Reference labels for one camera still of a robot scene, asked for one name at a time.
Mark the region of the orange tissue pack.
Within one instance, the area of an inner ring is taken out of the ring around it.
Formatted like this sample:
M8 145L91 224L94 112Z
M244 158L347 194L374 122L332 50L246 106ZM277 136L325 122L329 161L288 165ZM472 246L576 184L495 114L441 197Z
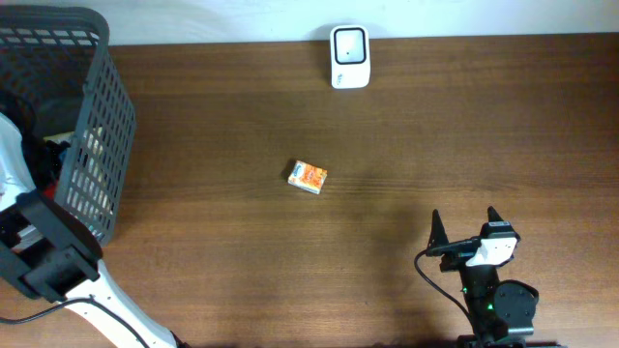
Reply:
M326 169L296 160L287 183L293 187L319 194L328 176Z

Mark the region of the cream noodle packet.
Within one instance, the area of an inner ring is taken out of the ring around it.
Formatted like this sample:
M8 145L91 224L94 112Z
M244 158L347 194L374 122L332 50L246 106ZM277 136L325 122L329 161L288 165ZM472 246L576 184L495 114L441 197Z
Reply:
M103 135L103 127L97 127L92 130L86 130L81 139L85 142L86 148L95 156L100 156L103 153L103 145L99 137ZM45 142L52 142L59 147L58 158L63 161L69 152L73 143L74 132L59 133L56 135L47 136Z

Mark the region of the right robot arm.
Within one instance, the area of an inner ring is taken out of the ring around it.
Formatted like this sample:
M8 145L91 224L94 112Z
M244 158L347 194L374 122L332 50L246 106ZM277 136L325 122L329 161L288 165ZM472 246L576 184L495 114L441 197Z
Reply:
M440 271L457 272L463 303L457 303L472 334L457 338L456 347L524 347L534 333L539 292L517 280L500 280L498 269L514 259L520 236L493 207L480 234L451 242L438 211L432 212L426 257L439 257Z

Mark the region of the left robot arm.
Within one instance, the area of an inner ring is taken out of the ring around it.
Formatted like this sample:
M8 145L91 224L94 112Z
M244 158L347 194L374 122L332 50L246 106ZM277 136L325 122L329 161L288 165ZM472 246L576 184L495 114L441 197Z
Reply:
M183 347L120 288L90 231L37 190L21 150L22 132L1 118L1 276L53 313L80 316L116 347Z

